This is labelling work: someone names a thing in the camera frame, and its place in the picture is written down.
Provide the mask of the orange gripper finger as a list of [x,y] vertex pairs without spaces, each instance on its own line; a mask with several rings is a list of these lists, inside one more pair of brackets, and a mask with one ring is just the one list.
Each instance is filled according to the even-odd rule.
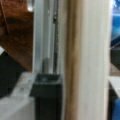
[[62,80],[59,74],[38,74],[30,96],[35,99],[35,120],[61,120]]

